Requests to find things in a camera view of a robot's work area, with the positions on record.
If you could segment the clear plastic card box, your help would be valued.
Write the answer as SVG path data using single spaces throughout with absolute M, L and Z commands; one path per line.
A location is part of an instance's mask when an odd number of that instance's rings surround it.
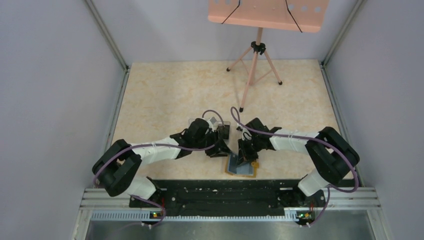
M 216 119 L 215 117 L 208 117 L 208 118 L 203 118 L 203 120 L 207 121 L 209 124 L 209 127 L 214 130 L 217 131 L 217 128 L 219 126 L 231 126 L 231 123 L 229 121 L 224 121 L 222 122 L 219 119 Z

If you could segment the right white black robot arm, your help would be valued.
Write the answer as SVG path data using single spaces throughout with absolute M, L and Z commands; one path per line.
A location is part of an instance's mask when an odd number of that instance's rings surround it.
M 309 155 L 314 169 L 300 180 L 293 192 L 293 200 L 299 206 L 307 206 L 322 188 L 339 184 L 360 162 L 358 153 L 330 126 L 318 132 L 293 132 L 282 127 L 268 128 L 259 118 L 254 118 L 240 129 L 237 167 L 251 165 L 262 150 Z

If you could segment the orange leather card holder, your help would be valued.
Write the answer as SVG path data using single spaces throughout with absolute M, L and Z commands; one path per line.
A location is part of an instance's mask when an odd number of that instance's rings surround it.
M 236 176 L 236 177 L 243 177 L 243 178 L 256 178 L 257 169 L 260 166 L 257 161 L 253 161 L 251 163 L 246 163 L 244 165 L 237 166 L 237 174 L 231 174 L 227 171 L 228 160 L 226 162 L 226 166 L 225 166 L 225 169 L 224 169 L 226 174 Z

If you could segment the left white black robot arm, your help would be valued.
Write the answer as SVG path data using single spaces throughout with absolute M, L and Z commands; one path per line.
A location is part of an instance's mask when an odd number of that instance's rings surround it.
M 137 176 L 140 167 L 163 160 L 177 160 L 192 152 L 204 152 L 210 158 L 226 157 L 232 151 L 229 124 L 214 117 L 196 118 L 183 131 L 161 140 L 132 145 L 115 141 L 92 167 L 94 181 L 110 197 L 121 194 L 140 197 L 149 207 L 160 202 L 160 188 L 147 176 Z

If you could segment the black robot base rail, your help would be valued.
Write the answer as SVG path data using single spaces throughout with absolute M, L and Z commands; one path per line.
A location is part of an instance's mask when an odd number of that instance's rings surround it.
M 143 202 L 122 193 L 130 208 L 160 205 L 171 217 L 282 217 L 290 208 L 324 207 L 330 189 L 304 196 L 298 179 L 289 180 L 154 180 L 158 188 Z

